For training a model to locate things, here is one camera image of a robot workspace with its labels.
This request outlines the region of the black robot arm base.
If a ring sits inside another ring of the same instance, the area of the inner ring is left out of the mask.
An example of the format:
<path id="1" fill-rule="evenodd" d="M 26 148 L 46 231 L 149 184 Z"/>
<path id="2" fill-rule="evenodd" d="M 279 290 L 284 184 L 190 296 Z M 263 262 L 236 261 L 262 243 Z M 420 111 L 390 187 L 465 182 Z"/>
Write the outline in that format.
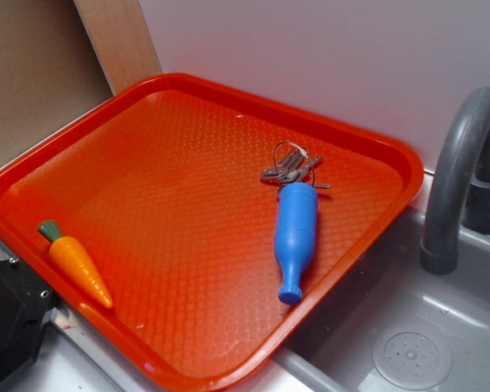
<path id="1" fill-rule="evenodd" d="M 24 261 L 0 261 L 0 390 L 31 368 L 56 294 Z"/>

